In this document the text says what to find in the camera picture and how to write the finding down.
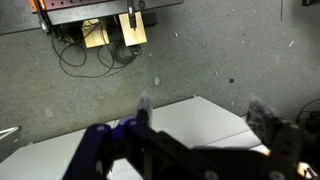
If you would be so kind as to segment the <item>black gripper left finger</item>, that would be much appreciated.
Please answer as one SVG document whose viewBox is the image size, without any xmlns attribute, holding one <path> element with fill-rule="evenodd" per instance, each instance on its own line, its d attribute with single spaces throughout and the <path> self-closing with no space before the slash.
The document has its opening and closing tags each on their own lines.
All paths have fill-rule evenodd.
<svg viewBox="0 0 320 180">
<path fill-rule="evenodd" d="M 150 127 L 152 124 L 152 113 L 152 100 L 146 93 L 142 93 L 138 101 L 136 117 L 141 120 L 144 126 Z"/>
</svg>

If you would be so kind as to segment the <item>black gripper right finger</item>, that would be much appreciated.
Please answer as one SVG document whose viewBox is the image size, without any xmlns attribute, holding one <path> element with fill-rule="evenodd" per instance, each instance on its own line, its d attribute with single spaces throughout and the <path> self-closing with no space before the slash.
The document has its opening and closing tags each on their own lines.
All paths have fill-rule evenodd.
<svg viewBox="0 0 320 180">
<path fill-rule="evenodd" d="M 250 100 L 245 121 L 267 147 L 273 145 L 276 135 L 283 126 L 282 119 L 274 109 L 258 98 Z"/>
</svg>

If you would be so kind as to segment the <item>dark robot base platform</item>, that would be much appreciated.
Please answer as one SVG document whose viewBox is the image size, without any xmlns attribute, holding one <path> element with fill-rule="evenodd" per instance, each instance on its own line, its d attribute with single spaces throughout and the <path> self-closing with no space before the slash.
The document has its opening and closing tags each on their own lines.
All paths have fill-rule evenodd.
<svg viewBox="0 0 320 180">
<path fill-rule="evenodd" d="M 151 10 L 182 4 L 185 0 L 27 0 L 40 27 L 51 31 L 52 26 L 107 16 Z"/>
</svg>

